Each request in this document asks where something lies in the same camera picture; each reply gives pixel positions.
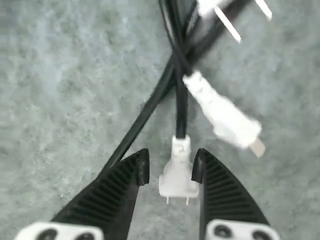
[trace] screw hole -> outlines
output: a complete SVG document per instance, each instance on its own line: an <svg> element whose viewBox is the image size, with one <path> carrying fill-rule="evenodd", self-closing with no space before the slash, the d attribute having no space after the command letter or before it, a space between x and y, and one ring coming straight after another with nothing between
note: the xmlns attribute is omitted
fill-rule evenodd
<svg viewBox="0 0 320 240"><path fill-rule="evenodd" d="M75 240L95 240L95 237L91 233L84 233L78 236Z"/></svg>
<svg viewBox="0 0 320 240"><path fill-rule="evenodd" d="M228 228L227 226L224 226L224 225L216 226L214 228L214 234L218 237L225 238L225 239L231 238L231 236L232 236L230 228Z"/></svg>
<svg viewBox="0 0 320 240"><path fill-rule="evenodd" d="M271 237L263 231L255 231L253 233L254 240L272 240Z"/></svg>
<svg viewBox="0 0 320 240"><path fill-rule="evenodd" d="M58 232L54 229L47 229L40 233L36 240L55 240Z"/></svg>

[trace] black power cord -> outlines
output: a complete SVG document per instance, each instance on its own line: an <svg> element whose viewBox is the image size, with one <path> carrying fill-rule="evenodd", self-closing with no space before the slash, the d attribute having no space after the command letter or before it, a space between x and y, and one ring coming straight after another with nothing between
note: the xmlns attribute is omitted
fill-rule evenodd
<svg viewBox="0 0 320 240"><path fill-rule="evenodd" d="M184 75L191 75L193 70L191 64L183 56L184 62L179 54L183 54L184 45L183 28L180 22L180 14L177 0L159 0L161 14L165 23L166 32L170 40L172 50L175 53L175 76L176 76L176 130L177 139L185 139L188 121L188 90L183 83Z"/></svg>
<svg viewBox="0 0 320 240"><path fill-rule="evenodd" d="M232 21L251 1L252 0L235 0L224 9L224 14L228 17L229 20ZM191 21L194 14L196 14L196 6L196 3L194 2L186 18L183 28L185 41L183 49L184 54L182 55L182 57L185 56L191 65L195 64L211 48L211 46L214 45L214 43L218 40L218 38L223 34L225 30L225 26L223 25L223 23L216 17L214 20L212 20L212 27L210 28L208 34L203 37L198 43L191 44L191 39L196 32L195 30L201 25L199 16L197 16L197 20L195 22ZM121 161L134 140L137 138L138 134L141 132L142 128L145 126L156 106L176 85L176 81L173 79L175 72L174 58L175 56L171 55L157 86L144 105L143 110L141 111L127 134L124 136L119 146L115 149L114 153L111 155L103 169L110 168Z"/></svg>

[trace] plug prong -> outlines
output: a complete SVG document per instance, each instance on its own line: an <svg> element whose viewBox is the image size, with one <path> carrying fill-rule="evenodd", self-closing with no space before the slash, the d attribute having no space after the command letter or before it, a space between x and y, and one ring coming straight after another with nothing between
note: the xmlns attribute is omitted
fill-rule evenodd
<svg viewBox="0 0 320 240"><path fill-rule="evenodd" d="M260 7L262 12L266 15L268 20L271 20L272 19L272 11L270 10L268 5L266 4L265 0L255 0L255 2Z"/></svg>
<svg viewBox="0 0 320 240"><path fill-rule="evenodd" d="M215 6L214 12L218 16L218 18L221 20L221 22L224 24L224 26L228 29L228 31L231 33L231 35L234 37L234 39L240 43L241 42L241 36L235 29L235 27L232 25L232 23L229 21L227 16L224 14L224 12L220 9L220 7Z"/></svg>

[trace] white connector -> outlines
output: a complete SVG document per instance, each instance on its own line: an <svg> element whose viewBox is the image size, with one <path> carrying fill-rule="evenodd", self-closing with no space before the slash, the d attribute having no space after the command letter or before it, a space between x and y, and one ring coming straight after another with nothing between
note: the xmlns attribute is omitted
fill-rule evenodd
<svg viewBox="0 0 320 240"><path fill-rule="evenodd" d="M197 10L199 16L206 18L207 16L212 15L215 13L217 17L221 20L224 26L228 29L234 39L239 43L241 42L241 36L226 17L222 9L227 7L230 3L234 0L197 0ZM266 17L271 20L272 19L272 12L269 9L268 5L266 4L265 0L255 0L257 5L266 15Z"/></svg>
<svg viewBox="0 0 320 240"><path fill-rule="evenodd" d="M190 162L191 140L188 135L185 139L172 137L171 158L159 177L159 194L166 198L196 198L199 195L199 184L191 180L192 164Z"/></svg>
<svg viewBox="0 0 320 240"><path fill-rule="evenodd" d="M240 149L251 148L257 157L262 157L265 146L258 138L262 128L257 120L250 119L229 99L219 95L199 71L184 76L183 82L219 139Z"/></svg>

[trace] gray carpet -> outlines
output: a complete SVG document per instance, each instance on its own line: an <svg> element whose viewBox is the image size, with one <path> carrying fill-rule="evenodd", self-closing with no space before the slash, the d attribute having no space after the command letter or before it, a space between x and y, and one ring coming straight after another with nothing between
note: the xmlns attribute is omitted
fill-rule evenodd
<svg viewBox="0 0 320 240"><path fill-rule="evenodd" d="M253 2L198 64L216 89L261 121L256 159L212 134L190 99L193 155L207 148L239 178L283 240L320 235L320 1ZM2 0L8 38L0 80L0 235L47 221L86 186L148 99L170 46L156 0ZM170 155L175 99L159 105L128 154L149 148L129 240L198 239L199 200L169 205L157 177Z"/></svg>

